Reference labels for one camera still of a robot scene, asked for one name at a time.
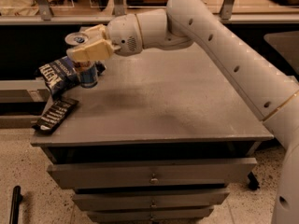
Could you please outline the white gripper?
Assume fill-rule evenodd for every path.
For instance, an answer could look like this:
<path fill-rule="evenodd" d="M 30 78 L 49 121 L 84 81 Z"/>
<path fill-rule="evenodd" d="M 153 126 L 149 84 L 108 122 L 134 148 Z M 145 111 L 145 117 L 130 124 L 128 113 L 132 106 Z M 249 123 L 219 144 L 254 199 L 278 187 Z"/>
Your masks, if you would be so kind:
<path fill-rule="evenodd" d="M 133 14 L 119 16 L 108 26 L 98 24 L 82 27 L 80 31 L 89 39 L 97 37 L 100 40 L 68 49 L 67 56 L 76 63 L 107 60 L 115 52 L 120 56 L 135 55 L 143 49 L 138 20 Z"/>

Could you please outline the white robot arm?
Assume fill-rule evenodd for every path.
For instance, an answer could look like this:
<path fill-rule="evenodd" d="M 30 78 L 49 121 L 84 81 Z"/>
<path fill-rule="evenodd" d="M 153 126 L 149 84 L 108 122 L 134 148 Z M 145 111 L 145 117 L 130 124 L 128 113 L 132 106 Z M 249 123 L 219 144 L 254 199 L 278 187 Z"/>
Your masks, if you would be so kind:
<path fill-rule="evenodd" d="M 119 16 L 79 35 L 83 43 L 66 52 L 76 63 L 199 45 L 286 149 L 271 224 L 299 222 L 299 85 L 228 30 L 202 0 L 168 0 L 165 9 Z"/>

